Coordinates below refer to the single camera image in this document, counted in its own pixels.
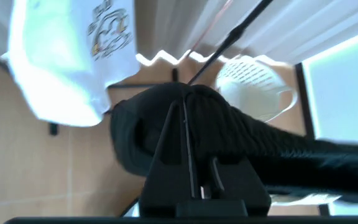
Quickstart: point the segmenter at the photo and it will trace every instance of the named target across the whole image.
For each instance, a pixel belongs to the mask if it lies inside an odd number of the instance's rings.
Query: black cable
[[[223,41],[215,53],[206,61],[204,66],[198,73],[188,82],[189,85],[193,84],[197,78],[208,68],[226,49],[240,39],[245,29],[251,24],[265,9],[272,3],[273,0],[262,0],[255,9],[244,19],[236,28],[230,31],[229,36]]]

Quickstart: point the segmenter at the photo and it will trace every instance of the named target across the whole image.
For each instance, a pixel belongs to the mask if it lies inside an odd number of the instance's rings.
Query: white plastic basket
[[[218,73],[216,88],[232,106],[261,121],[270,121],[292,108],[297,92],[270,67],[249,56],[228,61]],[[292,93],[292,102],[280,109],[280,94]]]

